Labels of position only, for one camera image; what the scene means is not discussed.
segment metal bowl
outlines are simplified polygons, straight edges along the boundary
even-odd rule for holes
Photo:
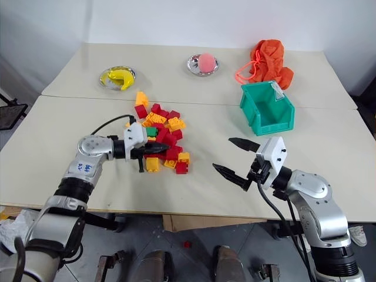
[[[199,56],[201,54],[195,54],[193,55],[192,57],[190,57],[187,61],[187,67],[188,67],[188,70],[193,73],[194,75],[197,75],[197,76],[209,76],[209,75],[212,75],[213,73],[215,73],[219,67],[219,62],[217,60],[217,58],[215,58],[216,60],[216,66],[214,67],[214,70],[212,72],[201,72],[200,69],[199,69]]]
[[[128,66],[113,66],[112,68],[106,69],[104,72],[102,72],[99,76],[99,83],[100,85],[112,89],[112,90],[121,90],[122,89],[122,84],[117,84],[114,79],[111,79],[108,77],[108,73],[112,70],[118,70],[118,69],[123,69],[125,71],[129,71],[132,75],[133,78],[136,80],[136,73],[134,72],[133,69],[131,69]]]

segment white wall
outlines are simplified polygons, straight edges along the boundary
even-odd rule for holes
[[[279,38],[324,50],[359,94],[376,75],[375,11],[374,0],[0,0],[0,54],[40,92],[82,41],[250,48]]]

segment cardboard box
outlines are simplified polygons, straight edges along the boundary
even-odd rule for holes
[[[166,231],[178,232],[188,229],[219,227],[246,223],[265,222],[266,219],[223,217],[223,216],[184,216],[164,214],[163,227]]]

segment pile of lego bricks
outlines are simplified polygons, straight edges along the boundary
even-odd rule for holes
[[[147,112],[149,100],[145,93],[139,91],[136,96],[135,110],[140,119],[145,120],[142,125],[146,128],[148,142],[159,142],[170,146],[163,153],[145,155],[146,170],[158,172],[160,160],[164,166],[174,169],[176,174],[186,174],[190,164],[190,155],[183,151],[183,147],[177,142],[183,139],[182,129],[186,127],[180,119],[180,113],[174,110],[170,112],[162,109],[160,104],[153,104],[150,112]]]

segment orange drawstring bag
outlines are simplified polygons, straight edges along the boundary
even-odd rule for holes
[[[275,80],[285,90],[293,80],[294,72],[283,66],[284,48],[281,41],[276,39],[261,40],[251,51],[251,61],[241,67],[235,74],[236,80],[244,84]],[[251,66],[251,76],[245,78],[241,72]]]

